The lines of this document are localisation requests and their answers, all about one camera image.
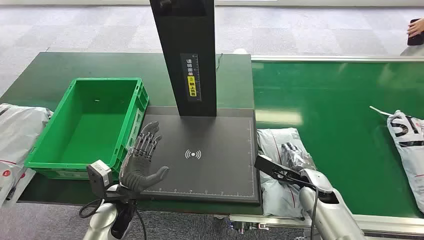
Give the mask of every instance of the black phone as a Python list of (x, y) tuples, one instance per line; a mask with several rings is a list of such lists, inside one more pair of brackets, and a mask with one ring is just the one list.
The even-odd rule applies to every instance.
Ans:
[[(420, 20), (418, 19), (412, 19), (410, 23), (416, 22)], [(424, 36), (423, 33), (415, 35), (413, 37), (408, 37), (408, 46), (419, 46), (424, 44)]]

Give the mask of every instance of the floor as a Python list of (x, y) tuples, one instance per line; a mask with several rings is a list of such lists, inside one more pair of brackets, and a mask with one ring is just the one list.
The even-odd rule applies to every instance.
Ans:
[[(215, 9), (216, 52), (252, 55), (399, 56), (409, 21), (424, 8)], [(0, 6), (0, 96), (39, 52), (160, 53), (149, 6)], [(19, 203), (1, 209), (0, 238), (81, 239), (88, 220), (78, 207)], [(144, 212), (149, 239), (294, 239), (303, 231), (272, 228), (238, 235), (228, 220)], [(140, 239), (140, 225), (128, 239)]]

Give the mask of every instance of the white plastic package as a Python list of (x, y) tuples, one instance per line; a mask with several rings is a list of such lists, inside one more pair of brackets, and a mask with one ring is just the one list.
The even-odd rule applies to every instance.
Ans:
[[(290, 167), (284, 158), (282, 144), (292, 143), (306, 152), (296, 128), (258, 129), (257, 144), (259, 154), (264, 154), (276, 164)], [(303, 218), (302, 206), (299, 201), (299, 187), (279, 183), (269, 175), (260, 172), (260, 187), (262, 189), (263, 215), (279, 217)]]
[(25, 158), (52, 114), (43, 107), (0, 104), (0, 206), (13, 205), (34, 176)]
[(424, 213), (424, 121), (400, 110), (390, 114), (370, 108), (388, 116), (387, 128), (399, 152), (416, 204)]

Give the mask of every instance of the green plastic crate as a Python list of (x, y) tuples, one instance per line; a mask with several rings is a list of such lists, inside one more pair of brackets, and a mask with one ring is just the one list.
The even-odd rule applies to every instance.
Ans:
[(148, 101), (138, 77), (74, 79), (25, 166), (51, 179), (88, 179), (87, 165), (102, 160), (117, 179)]

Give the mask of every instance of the black vertical stand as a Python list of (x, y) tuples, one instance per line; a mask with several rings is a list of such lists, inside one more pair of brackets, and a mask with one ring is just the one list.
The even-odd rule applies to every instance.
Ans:
[(214, 0), (150, 0), (180, 116), (217, 115)]

